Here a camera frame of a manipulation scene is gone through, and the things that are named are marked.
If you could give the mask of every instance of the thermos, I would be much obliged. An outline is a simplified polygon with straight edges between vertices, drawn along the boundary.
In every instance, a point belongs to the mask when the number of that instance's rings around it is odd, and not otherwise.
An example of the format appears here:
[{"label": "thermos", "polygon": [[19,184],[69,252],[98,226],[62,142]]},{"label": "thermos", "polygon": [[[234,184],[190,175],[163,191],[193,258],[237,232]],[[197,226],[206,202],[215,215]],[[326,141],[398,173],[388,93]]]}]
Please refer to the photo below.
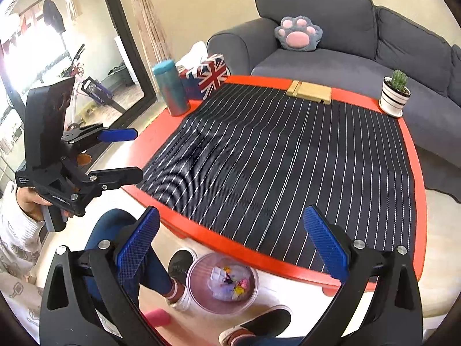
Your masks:
[{"label": "thermos", "polygon": [[165,60],[152,68],[157,91],[165,101],[172,116],[180,116],[190,109],[181,79],[173,60]]}]

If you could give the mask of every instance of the cactus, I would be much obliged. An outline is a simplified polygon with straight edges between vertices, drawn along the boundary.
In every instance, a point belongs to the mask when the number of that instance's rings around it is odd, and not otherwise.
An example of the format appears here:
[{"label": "cactus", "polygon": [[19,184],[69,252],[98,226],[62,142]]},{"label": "cactus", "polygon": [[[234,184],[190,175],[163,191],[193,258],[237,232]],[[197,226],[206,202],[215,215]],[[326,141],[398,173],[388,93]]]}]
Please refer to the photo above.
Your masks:
[{"label": "cactus", "polygon": [[404,93],[405,85],[407,84],[407,75],[403,71],[395,70],[392,74],[390,84],[397,92]]}]

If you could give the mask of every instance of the jeans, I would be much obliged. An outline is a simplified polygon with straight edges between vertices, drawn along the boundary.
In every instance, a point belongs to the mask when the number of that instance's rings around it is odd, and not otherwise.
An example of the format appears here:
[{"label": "jeans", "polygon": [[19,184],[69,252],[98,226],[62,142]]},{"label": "jeans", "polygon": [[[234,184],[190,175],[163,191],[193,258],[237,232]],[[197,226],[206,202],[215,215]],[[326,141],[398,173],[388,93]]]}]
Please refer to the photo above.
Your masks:
[{"label": "jeans", "polygon": [[235,342],[236,346],[298,346],[304,337],[244,337]]},{"label": "jeans", "polygon": [[[121,209],[112,209],[106,212],[96,223],[85,249],[98,248],[98,243],[103,239],[108,239],[110,241],[114,240],[121,228],[127,225],[132,225],[136,221],[137,220],[132,215]],[[105,309],[94,278],[86,277],[85,282],[96,309],[102,313],[103,316],[110,319],[109,313]],[[161,295],[169,293],[173,288],[173,283],[169,274],[163,267],[152,247],[149,247],[149,250],[147,251],[146,256],[144,256],[144,260],[142,261],[135,276],[130,280],[126,280],[123,284],[123,288],[138,309],[140,284]]]}]

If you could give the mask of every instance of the navy striped mat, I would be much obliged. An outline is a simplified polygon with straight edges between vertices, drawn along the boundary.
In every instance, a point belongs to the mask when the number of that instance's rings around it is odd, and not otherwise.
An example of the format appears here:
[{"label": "navy striped mat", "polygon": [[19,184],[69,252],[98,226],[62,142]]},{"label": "navy striped mat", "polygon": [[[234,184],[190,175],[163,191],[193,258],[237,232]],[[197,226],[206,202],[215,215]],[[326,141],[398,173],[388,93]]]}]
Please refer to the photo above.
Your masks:
[{"label": "navy striped mat", "polygon": [[338,101],[225,84],[151,158],[138,187],[299,267],[324,271],[301,218],[311,203],[352,239],[414,250],[414,181],[397,121]]}]

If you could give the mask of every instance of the potted plant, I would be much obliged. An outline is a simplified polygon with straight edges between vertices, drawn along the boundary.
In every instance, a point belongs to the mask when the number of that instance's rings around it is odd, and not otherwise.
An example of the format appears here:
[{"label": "potted plant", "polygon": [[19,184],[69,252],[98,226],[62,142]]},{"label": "potted plant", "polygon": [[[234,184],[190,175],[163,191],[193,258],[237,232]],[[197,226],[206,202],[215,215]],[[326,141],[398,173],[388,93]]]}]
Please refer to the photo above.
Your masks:
[{"label": "potted plant", "polygon": [[395,70],[383,80],[383,91],[379,99],[379,107],[393,117],[401,117],[402,108],[410,98],[411,92],[406,87],[407,75],[400,70]]}]

